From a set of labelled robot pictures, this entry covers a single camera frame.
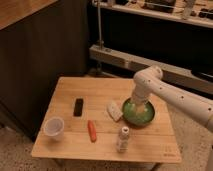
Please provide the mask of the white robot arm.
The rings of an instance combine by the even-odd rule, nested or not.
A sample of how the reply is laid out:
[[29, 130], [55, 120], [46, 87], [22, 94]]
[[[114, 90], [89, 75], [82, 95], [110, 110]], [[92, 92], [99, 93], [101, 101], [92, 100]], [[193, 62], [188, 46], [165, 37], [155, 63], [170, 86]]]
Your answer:
[[131, 102], [137, 107], [145, 105], [150, 94], [154, 94], [213, 133], [213, 101], [167, 84], [162, 81], [162, 77], [163, 71], [158, 66], [136, 72], [133, 77], [135, 88]]

